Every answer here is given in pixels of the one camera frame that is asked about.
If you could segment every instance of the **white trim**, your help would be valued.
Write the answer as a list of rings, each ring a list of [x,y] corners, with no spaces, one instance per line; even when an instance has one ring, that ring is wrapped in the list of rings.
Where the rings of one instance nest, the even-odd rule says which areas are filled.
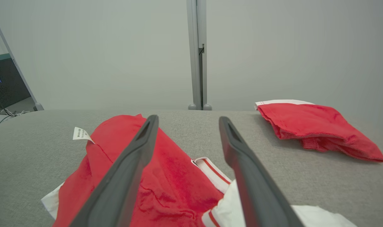
[[[291,104],[296,104],[296,105],[301,105],[301,104],[312,104],[312,105],[314,105],[311,102],[305,102],[305,101],[295,100],[295,99],[274,99],[274,100],[256,102],[254,104],[255,110],[257,110],[257,108],[260,105],[267,105],[267,104],[271,104],[271,103],[291,103]]]
[[[193,161],[193,159],[191,160],[191,163],[192,163],[193,165],[195,165],[195,166],[197,166],[197,167],[198,167],[198,165],[197,165],[197,164],[195,164],[195,162]]]
[[[216,227],[216,225],[212,222],[211,218],[210,218],[210,213],[211,210],[207,210],[204,214],[203,214],[203,217],[201,217],[201,220],[203,221],[203,224],[206,226],[206,227]]]
[[[219,177],[216,172],[214,172],[205,162],[207,161],[217,173],[224,178],[224,181],[221,177]],[[207,157],[194,159],[194,163],[200,168],[200,170],[208,177],[211,183],[222,193],[225,193],[229,187],[229,184],[232,182],[218,167],[216,167],[212,161],[210,161]]]

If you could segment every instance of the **red fabric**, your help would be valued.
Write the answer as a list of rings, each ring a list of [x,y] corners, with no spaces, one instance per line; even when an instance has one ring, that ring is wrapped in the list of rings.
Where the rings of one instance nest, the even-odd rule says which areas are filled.
[[[341,151],[366,161],[383,162],[383,154],[334,108],[321,105],[274,103],[258,111],[279,139],[301,139],[305,149]]]
[[[59,190],[57,219],[66,227],[113,162],[145,122],[141,115],[120,115],[99,125],[88,142],[87,155]],[[201,216],[223,198],[210,180],[161,129],[154,155],[144,168],[131,226],[203,226]]]

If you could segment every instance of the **floor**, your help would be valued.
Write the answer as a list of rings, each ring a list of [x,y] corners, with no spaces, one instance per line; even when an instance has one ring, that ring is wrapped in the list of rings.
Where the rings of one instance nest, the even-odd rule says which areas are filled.
[[[10,105],[8,107],[6,107],[6,109],[8,109],[8,111],[10,112],[22,112],[22,111],[34,111],[33,109],[34,107],[34,101],[31,97],[27,98],[27,99],[24,99],[22,101],[19,101],[13,105]]]

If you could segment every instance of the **clothing tag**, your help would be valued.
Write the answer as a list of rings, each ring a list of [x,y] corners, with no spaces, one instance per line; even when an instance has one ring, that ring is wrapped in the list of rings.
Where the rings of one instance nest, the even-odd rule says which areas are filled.
[[[72,140],[77,140],[77,139],[87,139],[93,142],[92,138],[89,136],[89,134],[85,130],[75,127],[73,129]]]

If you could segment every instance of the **gray table surface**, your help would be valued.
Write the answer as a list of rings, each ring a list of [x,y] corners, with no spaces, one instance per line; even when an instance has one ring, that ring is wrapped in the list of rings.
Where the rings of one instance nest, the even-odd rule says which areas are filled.
[[[207,156],[234,179],[218,130],[218,118],[227,116],[291,204],[320,206],[359,227],[383,226],[383,164],[280,141],[258,112],[49,110],[0,124],[0,227],[51,226],[54,220],[40,199],[64,182],[86,154],[86,141],[72,141],[73,128],[92,133],[110,117],[139,113],[158,114],[160,127],[191,158]],[[383,152],[382,134],[347,120]]]

